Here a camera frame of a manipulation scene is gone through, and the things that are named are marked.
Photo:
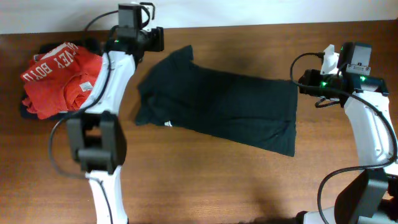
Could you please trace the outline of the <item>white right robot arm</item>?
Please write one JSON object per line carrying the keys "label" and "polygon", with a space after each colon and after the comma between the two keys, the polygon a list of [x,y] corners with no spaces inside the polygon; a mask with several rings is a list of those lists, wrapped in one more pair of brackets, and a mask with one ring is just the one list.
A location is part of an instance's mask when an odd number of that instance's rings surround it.
{"label": "white right robot arm", "polygon": [[[319,70],[308,69],[295,81],[302,94],[319,98],[315,106],[340,105],[353,129],[359,164],[328,174],[317,192],[317,211],[297,214],[297,223],[397,223],[397,136],[389,114],[385,80],[370,75],[372,47],[346,42],[335,51],[330,44],[314,55]],[[344,172],[359,175],[337,196],[334,206],[322,207],[328,180]]]}

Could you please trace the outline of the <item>dark green t-shirt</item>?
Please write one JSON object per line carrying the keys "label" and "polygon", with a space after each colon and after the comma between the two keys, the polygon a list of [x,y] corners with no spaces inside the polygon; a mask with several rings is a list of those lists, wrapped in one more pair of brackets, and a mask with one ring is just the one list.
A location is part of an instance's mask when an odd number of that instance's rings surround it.
{"label": "dark green t-shirt", "polygon": [[295,155],[298,93],[291,81],[200,67],[188,45],[153,66],[138,91],[138,126],[181,127]]}

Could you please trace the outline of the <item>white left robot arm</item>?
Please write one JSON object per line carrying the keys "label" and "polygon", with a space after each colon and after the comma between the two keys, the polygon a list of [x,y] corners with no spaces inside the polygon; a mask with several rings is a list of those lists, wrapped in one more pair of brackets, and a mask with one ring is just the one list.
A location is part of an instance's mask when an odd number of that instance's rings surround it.
{"label": "white left robot arm", "polygon": [[119,4],[96,83],[79,111],[67,120],[71,155],[93,194],[97,223],[128,223],[121,190],[127,142],[118,119],[127,87],[145,52],[164,50],[164,30],[154,25],[151,2]]}

